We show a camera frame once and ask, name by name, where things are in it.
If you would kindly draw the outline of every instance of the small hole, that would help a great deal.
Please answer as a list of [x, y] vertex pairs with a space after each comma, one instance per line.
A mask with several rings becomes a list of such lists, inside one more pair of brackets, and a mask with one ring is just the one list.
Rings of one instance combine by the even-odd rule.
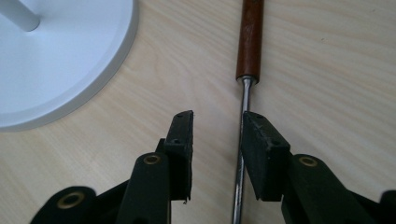
[[81, 203], [85, 198], [85, 195], [81, 191], [75, 191], [64, 195], [57, 203], [60, 209], [72, 208]]
[[318, 165], [318, 162], [310, 157], [301, 157], [299, 162], [309, 167], [315, 167]]
[[150, 155], [150, 156], [145, 157], [145, 159], [143, 159], [143, 161], [147, 165], [156, 164], [156, 163], [160, 162], [160, 160], [161, 160], [161, 157], [159, 157], [157, 155]]
[[172, 139], [171, 142], [172, 142], [172, 143], [175, 143], [175, 144], [180, 144], [180, 143], [181, 143], [180, 140], [178, 140], [178, 139]]

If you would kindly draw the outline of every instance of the steel rod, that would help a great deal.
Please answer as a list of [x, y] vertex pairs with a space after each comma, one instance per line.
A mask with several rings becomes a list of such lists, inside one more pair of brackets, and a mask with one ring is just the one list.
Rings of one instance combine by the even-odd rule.
[[238, 161], [236, 164], [236, 178], [235, 178], [235, 192], [234, 192], [234, 205], [233, 205], [233, 224], [241, 223], [242, 219], [242, 200], [244, 194], [244, 179], [245, 179], [245, 163], [242, 157], [241, 144], [244, 130], [243, 114], [249, 111], [250, 108], [250, 88], [254, 83], [254, 78], [250, 76], [241, 77], [244, 86], [242, 95], [241, 106], [241, 120], [240, 120], [240, 133], [239, 133], [239, 148], [238, 148]]
[[244, 91], [241, 106], [240, 136], [235, 176], [233, 224], [240, 224], [242, 220], [245, 178], [245, 163], [241, 151], [244, 126], [242, 116], [245, 111], [249, 111], [251, 87], [260, 81], [263, 5], [263, 0], [244, 0], [242, 7], [236, 79], [242, 80]]

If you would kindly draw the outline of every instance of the black clamp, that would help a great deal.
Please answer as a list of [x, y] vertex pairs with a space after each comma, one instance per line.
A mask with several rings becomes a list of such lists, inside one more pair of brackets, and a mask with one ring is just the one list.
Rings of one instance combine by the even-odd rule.
[[320, 159], [291, 155], [264, 116], [245, 112], [243, 125], [242, 154], [256, 197], [282, 201], [287, 224], [396, 223], [396, 190], [375, 203], [346, 189]]
[[166, 138], [136, 160], [129, 180], [98, 196], [87, 187], [63, 189], [32, 224], [170, 223], [170, 202], [191, 198], [192, 120], [192, 111], [175, 115]]

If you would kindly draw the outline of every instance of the wooden handle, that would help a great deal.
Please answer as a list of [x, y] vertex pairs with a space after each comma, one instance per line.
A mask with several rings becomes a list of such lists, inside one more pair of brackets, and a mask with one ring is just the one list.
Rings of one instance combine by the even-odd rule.
[[244, 0], [236, 79], [251, 76], [260, 81], [263, 5], [263, 0]]

